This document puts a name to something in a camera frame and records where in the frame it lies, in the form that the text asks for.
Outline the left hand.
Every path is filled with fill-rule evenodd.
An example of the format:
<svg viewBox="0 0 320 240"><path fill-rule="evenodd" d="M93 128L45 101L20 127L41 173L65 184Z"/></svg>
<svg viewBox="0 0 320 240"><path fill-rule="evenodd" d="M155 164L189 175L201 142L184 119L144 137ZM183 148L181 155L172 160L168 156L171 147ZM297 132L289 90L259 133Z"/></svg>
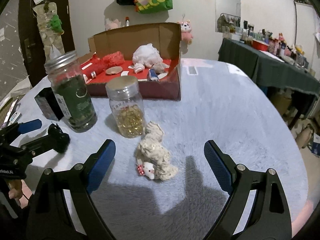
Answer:
<svg viewBox="0 0 320 240"><path fill-rule="evenodd" d="M22 181L21 180L11 180L8 182L9 186L9 198L14 199L18 206L21 206L20 199L23 197L22 192Z"/></svg>

